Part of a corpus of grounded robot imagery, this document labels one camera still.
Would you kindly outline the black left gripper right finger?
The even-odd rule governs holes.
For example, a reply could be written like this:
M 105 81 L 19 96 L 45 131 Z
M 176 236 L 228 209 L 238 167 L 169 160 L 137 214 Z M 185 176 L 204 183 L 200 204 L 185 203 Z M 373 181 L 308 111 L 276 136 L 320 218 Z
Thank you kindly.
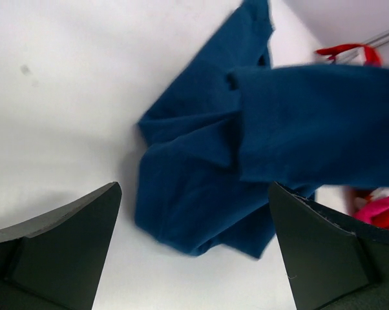
M 297 309 L 389 309 L 389 231 L 278 183 L 269 208 Z

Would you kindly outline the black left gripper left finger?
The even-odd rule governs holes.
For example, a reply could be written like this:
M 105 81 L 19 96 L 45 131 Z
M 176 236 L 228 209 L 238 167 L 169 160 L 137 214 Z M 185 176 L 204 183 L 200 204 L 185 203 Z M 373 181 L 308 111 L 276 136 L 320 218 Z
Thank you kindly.
M 112 182 L 0 229 L 0 309 L 92 309 L 120 203 Z

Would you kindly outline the blue t shirt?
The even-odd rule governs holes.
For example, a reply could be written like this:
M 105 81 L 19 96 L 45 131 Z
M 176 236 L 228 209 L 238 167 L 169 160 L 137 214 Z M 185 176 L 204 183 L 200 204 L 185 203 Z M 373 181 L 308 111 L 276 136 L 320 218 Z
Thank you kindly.
M 244 1 L 139 120 L 134 221 L 191 256 L 259 258 L 268 188 L 389 187 L 389 68 L 271 68 L 266 1 Z

